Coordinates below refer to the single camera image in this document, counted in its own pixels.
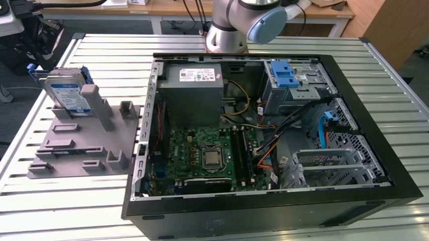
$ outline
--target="ram slot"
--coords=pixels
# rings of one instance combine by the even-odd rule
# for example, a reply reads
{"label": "ram slot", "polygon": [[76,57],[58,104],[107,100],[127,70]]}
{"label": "ram slot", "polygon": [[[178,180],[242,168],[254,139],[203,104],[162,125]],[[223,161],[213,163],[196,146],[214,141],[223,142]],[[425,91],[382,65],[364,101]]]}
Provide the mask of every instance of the ram slot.
{"label": "ram slot", "polygon": [[253,167],[253,155],[251,155],[251,152],[250,152],[250,146],[249,146],[249,143],[247,143],[247,135],[246,135],[246,131],[242,130],[242,136],[243,136],[243,146],[245,146],[245,158],[246,158],[246,167],[247,167],[247,174],[249,174],[249,180],[250,180],[250,183],[254,183],[255,182],[255,179],[254,179],[254,167]]}
{"label": "ram slot", "polygon": [[246,140],[243,139],[243,131],[233,129],[230,133],[237,184],[239,186],[246,186],[246,183],[250,183],[251,176],[247,168]]}

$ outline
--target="cpu socket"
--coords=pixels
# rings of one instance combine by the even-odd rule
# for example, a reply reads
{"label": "cpu socket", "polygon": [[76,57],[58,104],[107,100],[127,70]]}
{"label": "cpu socket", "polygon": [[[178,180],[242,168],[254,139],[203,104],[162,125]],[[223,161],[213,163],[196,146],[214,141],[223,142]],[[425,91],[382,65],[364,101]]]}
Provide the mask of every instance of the cpu socket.
{"label": "cpu socket", "polygon": [[219,145],[205,145],[201,150],[202,168],[214,173],[223,166],[222,147]]}

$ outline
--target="desk leg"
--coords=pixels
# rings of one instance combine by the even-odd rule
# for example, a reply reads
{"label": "desk leg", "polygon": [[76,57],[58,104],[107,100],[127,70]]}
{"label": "desk leg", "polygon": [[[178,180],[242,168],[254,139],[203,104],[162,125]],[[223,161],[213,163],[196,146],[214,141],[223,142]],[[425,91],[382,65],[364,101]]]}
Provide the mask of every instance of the desk leg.
{"label": "desk leg", "polygon": [[341,37],[341,34],[344,32],[344,29],[346,28],[348,22],[349,22],[349,19],[337,19],[337,23],[329,33],[330,38]]}
{"label": "desk leg", "polygon": [[150,22],[152,23],[154,34],[162,34],[160,21],[162,21],[162,16],[150,16]]}
{"label": "desk leg", "polygon": [[0,85],[0,101],[3,103],[11,103],[13,100],[13,96],[8,92],[8,90]]}

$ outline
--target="blue drive bay latch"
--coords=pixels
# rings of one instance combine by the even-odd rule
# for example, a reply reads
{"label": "blue drive bay latch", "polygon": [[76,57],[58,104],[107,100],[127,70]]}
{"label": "blue drive bay latch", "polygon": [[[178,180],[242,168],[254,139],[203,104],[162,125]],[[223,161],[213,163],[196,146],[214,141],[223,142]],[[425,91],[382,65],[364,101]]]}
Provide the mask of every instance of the blue drive bay latch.
{"label": "blue drive bay latch", "polygon": [[294,76],[294,69],[286,61],[271,61],[271,72],[277,80],[277,87],[299,87],[299,82]]}

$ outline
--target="aluminum slotted table surface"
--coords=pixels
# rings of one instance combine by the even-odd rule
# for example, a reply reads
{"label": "aluminum slotted table surface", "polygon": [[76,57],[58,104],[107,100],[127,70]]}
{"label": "aluminum slotted table surface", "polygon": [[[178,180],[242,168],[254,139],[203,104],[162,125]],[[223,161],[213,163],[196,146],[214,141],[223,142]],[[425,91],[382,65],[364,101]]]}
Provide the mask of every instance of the aluminum slotted table surface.
{"label": "aluminum slotted table surface", "polygon": [[[429,240],[429,111],[374,47],[358,39],[279,37],[262,46],[249,44],[249,49],[250,53],[334,56],[425,197],[350,226],[203,240]],[[203,39],[187,35],[87,34],[72,40],[59,66],[84,64],[110,104],[131,100],[143,105],[154,52],[202,53]],[[132,223],[120,219],[126,175],[25,177],[53,118],[51,106],[43,91],[0,162],[1,240],[147,240]]]}

